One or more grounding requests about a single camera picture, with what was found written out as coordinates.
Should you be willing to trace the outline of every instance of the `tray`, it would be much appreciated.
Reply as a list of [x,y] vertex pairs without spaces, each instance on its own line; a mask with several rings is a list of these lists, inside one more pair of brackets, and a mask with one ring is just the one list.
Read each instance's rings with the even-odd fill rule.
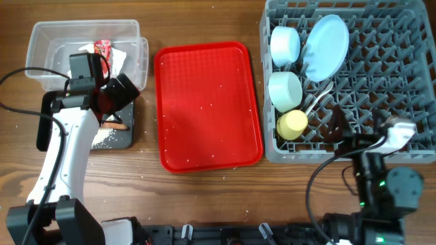
[[161,164],[172,173],[252,165],[263,154],[248,50],[239,42],[155,57]]
[[[327,83],[333,81],[334,88],[309,114],[306,131],[297,140],[287,141],[276,133],[281,113],[272,105],[268,91],[271,74],[283,71],[271,59],[270,36],[276,26],[294,27],[304,44],[316,22],[328,14],[344,19],[350,33],[349,50],[330,80],[308,80],[301,59],[290,68],[300,76],[303,111]],[[400,152],[386,157],[387,163],[436,161],[436,49],[421,0],[270,0],[259,28],[265,86],[264,139],[269,161],[323,163],[333,157],[338,144],[325,144],[323,139],[335,105],[341,106],[350,126],[359,133],[372,133],[371,108],[387,116],[410,118],[417,124],[414,138]]]

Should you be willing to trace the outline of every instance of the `red tray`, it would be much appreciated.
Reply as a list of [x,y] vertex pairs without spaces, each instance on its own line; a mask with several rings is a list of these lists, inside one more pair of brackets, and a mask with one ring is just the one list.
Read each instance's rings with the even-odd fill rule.
[[161,164],[172,173],[252,165],[263,154],[249,53],[239,42],[155,57]]

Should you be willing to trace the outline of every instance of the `gray dish rack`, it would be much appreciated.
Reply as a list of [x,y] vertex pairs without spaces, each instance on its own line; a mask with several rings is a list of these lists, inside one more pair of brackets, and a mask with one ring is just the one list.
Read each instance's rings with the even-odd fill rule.
[[[349,29],[349,50],[335,76],[312,82],[305,76],[301,56],[291,67],[279,68],[270,55],[270,38],[277,26],[294,27],[304,44],[323,16],[339,15]],[[273,163],[323,163],[338,144],[323,143],[332,108],[340,105],[350,126],[372,133],[372,108],[399,115],[417,124],[413,139],[387,163],[436,161],[435,43],[422,0],[269,0],[260,21],[260,52],[264,69],[264,141]],[[303,89],[302,110],[330,82],[334,88],[309,114],[309,126],[294,141],[276,132],[282,115],[271,103],[268,81],[275,71],[292,71]]]

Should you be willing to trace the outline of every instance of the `wooden table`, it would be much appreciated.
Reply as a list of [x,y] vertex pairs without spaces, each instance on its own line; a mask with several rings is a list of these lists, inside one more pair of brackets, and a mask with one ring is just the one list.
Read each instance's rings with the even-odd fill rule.
[[[263,106],[258,21],[264,0],[50,2],[55,1],[0,5],[0,75],[25,65],[30,34],[38,21],[132,18],[140,23],[141,35],[149,41],[151,61],[166,46],[228,40],[244,43],[252,56],[258,105]],[[40,84],[23,73],[0,88],[4,104],[29,110],[40,109],[43,94]],[[152,63],[147,86],[136,103],[136,131],[147,133],[136,134],[130,149],[92,152],[89,157],[85,204],[98,221],[137,216],[143,225],[205,226],[309,220],[305,189],[316,165],[272,164],[263,158],[252,167],[169,174],[160,165],[157,152]],[[0,110],[0,244],[12,244],[5,227],[7,210],[25,203],[46,155],[35,147],[38,120]],[[340,177],[347,164],[332,164],[316,180],[312,205],[318,217],[325,212],[347,214],[359,209],[357,198],[349,194]],[[434,244],[436,165],[414,168],[424,175],[426,185],[420,209],[407,217],[407,239],[409,244]],[[353,181],[350,173],[347,178]]]

